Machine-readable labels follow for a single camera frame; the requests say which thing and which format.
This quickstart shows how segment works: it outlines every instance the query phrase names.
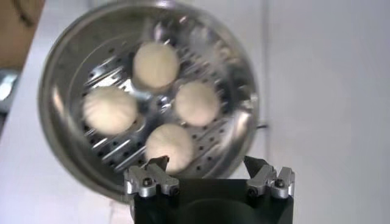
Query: bolt head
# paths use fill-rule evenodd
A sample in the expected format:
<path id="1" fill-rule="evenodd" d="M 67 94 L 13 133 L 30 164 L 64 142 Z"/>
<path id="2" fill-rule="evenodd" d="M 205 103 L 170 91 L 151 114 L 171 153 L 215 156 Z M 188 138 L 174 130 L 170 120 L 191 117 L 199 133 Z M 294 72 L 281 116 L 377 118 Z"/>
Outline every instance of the bolt head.
<path id="1" fill-rule="evenodd" d="M 275 186 L 276 187 L 285 187 L 285 182 L 282 179 L 276 179 Z"/>
<path id="2" fill-rule="evenodd" d="M 257 197 L 257 189 L 256 188 L 249 188 L 248 189 L 248 196 L 251 198 Z"/>
<path id="3" fill-rule="evenodd" d="M 145 187 L 148 187 L 152 184 L 153 184 L 153 180 L 150 177 L 147 177 L 142 181 L 142 185 Z"/>

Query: steamed bun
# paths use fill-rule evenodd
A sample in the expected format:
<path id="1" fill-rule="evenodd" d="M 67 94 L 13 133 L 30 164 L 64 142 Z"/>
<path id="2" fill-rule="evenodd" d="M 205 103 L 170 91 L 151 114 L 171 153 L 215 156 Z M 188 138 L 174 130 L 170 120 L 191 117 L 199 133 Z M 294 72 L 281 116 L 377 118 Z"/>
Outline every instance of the steamed bun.
<path id="1" fill-rule="evenodd" d="M 176 94 L 176 113 L 193 126 L 209 124 L 217 116 L 219 107 L 220 102 L 214 89 L 201 82 L 189 82 Z"/>
<path id="2" fill-rule="evenodd" d="M 193 143 L 187 131 L 174 124 L 156 128 L 146 141 L 146 158 L 169 156 L 167 173 L 177 173 L 187 167 L 194 157 Z"/>
<path id="3" fill-rule="evenodd" d="M 86 123 L 103 135 L 126 131 L 137 118 L 137 102 L 115 86 L 99 87 L 85 96 Z"/>
<path id="4" fill-rule="evenodd" d="M 161 88 L 172 83 L 179 71 L 179 58 L 170 45 L 146 43 L 134 57 L 134 76 L 150 88 Z"/>

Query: white surface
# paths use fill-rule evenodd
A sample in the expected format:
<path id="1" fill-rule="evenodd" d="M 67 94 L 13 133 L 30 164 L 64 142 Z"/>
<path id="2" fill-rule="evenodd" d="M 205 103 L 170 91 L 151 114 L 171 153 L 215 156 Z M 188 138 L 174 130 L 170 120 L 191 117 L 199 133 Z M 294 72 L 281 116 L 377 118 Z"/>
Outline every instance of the white surface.
<path id="1" fill-rule="evenodd" d="M 100 1 L 46 1 L 0 141 L 1 224 L 108 224 L 114 217 L 111 200 L 78 183 L 54 158 L 37 108 L 38 81 L 50 47 L 63 29 L 95 2 Z M 193 2 L 214 13 L 236 33 L 260 71 L 260 3 Z M 263 152 L 261 146 L 254 145 L 254 149 L 252 154 Z M 245 170 L 241 167 L 236 175 L 242 176 L 240 172 Z"/>
<path id="2" fill-rule="evenodd" d="M 390 1 L 270 1 L 270 161 L 295 223 L 388 223 Z"/>

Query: white dumpling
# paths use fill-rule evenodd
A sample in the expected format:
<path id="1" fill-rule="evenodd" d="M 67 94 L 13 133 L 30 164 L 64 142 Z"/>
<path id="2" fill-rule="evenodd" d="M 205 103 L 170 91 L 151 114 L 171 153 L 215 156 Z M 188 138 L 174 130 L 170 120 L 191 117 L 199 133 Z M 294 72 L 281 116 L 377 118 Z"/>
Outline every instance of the white dumpling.
<path id="1" fill-rule="evenodd" d="M 172 83 L 179 71 L 179 58 L 173 47 L 162 43 L 146 43 L 134 57 L 134 76 L 150 88 Z"/>
<path id="2" fill-rule="evenodd" d="M 193 126 L 209 124 L 218 115 L 219 107 L 214 89 L 201 82 L 189 82 L 176 94 L 176 113 Z"/>
<path id="3" fill-rule="evenodd" d="M 85 96 L 85 122 L 103 135 L 126 131 L 137 118 L 137 101 L 115 86 L 98 87 Z"/>
<path id="4" fill-rule="evenodd" d="M 169 156 L 167 173 L 177 173 L 193 160 L 193 143 L 188 132 L 174 124 L 164 124 L 156 128 L 146 141 L 146 158 Z"/>

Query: screw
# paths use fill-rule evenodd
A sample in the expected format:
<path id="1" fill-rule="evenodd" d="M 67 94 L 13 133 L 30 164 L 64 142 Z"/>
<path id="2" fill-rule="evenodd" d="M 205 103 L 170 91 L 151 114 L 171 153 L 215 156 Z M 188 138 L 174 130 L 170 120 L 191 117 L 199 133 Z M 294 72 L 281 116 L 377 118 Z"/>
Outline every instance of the screw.
<path id="1" fill-rule="evenodd" d="M 248 189 L 248 196 L 251 198 L 257 197 L 257 189 L 256 188 L 249 188 Z"/>
<path id="2" fill-rule="evenodd" d="M 147 177 L 142 181 L 142 185 L 145 187 L 152 185 L 152 183 L 153 183 L 153 180 L 150 177 Z"/>
<path id="3" fill-rule="evenodd" d="M 282 179 L 276 179 L 275 186 L 276 187 L 285 187 L 285 182 Z"/>
<path id="4" fill-rule="evenodd" d="M 177 188 L 177 187 L 174 187 L 174 188 L 172 188 L 170 191 L 169 191 L 169 194 L 171 195 L 171 196 L 176 196 L 176 195 L 178 195 L 180 193 L 180 191 L 179 191 L 179 189 Z"/>

